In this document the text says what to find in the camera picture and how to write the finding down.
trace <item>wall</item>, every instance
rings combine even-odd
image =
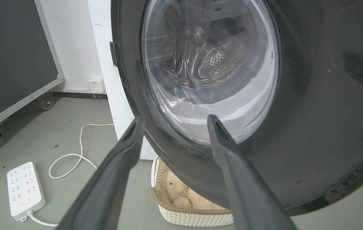
[[[88,80],[102,78],[87,0],[40,0],[66,82],[55,91],[91,93]]]

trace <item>white power strip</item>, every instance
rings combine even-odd
[[[82,147],[82,131],[85,126],[113,126],[113,124],[84,124],[81,128],[79,134],[79,146],[81,147],[81,154],[69,153],[56,159],[50,169],[48,170],[48,175],[51,179],[60,179],[67,176],[79,165],[82,159],[90,163],[95,169],[98,167],[83,156]],[[51,175],[51,169],[55,163],[60,159],[67,156],[77,156],[79,157],[76,165],[62,176]],[[40,210],[45,205],[44,193],[42,192],[42,187],[40,179],[38,178],[37,168],[32,162],[27,162],[15,169],[10,170],[7,173],[7,184],[8,184],[8,195],[10,201],[10,211],[11,215],[15,220],[24,222],[30,217],[33,221],[38,224],[42,224],[48,227],[57,227],[58,224],[50,224],[44,221],[38,220],[34,216],[34,212]]]
[[[26,221],[28,211],[33,213],[45,205],[37,168],[27,162],[7,173],[11,215],[17,221]]]

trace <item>washing machine door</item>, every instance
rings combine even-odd
[[[290,214],[363,184],[363,1],[114,0],[112,32],[147,139],[204,197],[229,207],[209,114]]]

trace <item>laundry basket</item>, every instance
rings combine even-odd
[[[212,227],[232,224],[233,214],[230,210],[196,210],[178,208],[168,205],[157,195],[161,188],[160,178],[169,168],[156,156],[152,165],[152,193],[155,198],[161,215],[172,224],[194,227]]]

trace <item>stuffed toy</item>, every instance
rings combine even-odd
[[[194,192],[171,170],[167,170],[162,175],[160,183],[164,189],[159,190],[158,196],[166,204],[172,204],[179,208],[193,208],[198,210],[225,209]]]

